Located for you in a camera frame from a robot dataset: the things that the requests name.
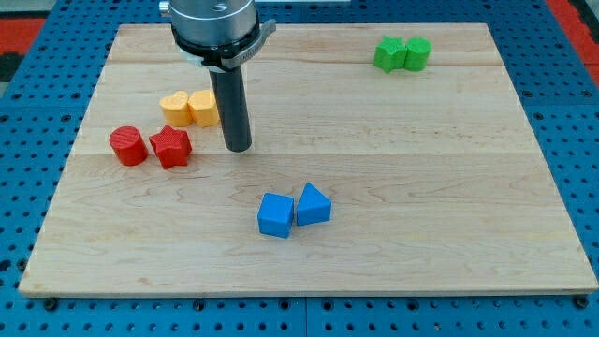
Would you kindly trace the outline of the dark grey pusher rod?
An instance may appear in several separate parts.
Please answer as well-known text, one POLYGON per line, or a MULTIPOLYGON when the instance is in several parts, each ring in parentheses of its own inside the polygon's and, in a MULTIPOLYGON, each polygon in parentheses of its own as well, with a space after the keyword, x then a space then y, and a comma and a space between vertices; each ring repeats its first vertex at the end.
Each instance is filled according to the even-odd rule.
POLYGON ((241 153, 252 145, 252 134, 240 67, 210 73, 225 145, 241 153))

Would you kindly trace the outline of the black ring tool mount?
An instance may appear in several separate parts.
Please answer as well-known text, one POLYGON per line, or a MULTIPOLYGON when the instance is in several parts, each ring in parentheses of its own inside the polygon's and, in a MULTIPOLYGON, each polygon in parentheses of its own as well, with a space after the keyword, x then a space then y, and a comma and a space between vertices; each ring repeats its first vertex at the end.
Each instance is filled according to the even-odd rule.
POLYGON ((212 72, 229 72, 251 60, 276 31, 276 20, 258 22, 241 39, 225 45, 198 45, 184 39, 174 26, 171 32, 182 57, 191 65, 206 67, 212 72))

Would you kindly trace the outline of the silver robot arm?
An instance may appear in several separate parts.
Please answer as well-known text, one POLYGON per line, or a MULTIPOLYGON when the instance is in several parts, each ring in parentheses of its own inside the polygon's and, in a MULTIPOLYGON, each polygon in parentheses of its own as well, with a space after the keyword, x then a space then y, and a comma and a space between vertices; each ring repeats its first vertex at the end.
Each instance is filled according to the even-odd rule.
POLYGON ((254 0, 166 0, 158 7, 170 18, 182 55, 209 71, 226 147, 248 150, 252 133, 241 67, 276 31, 276 21, 261 22, 254 0))

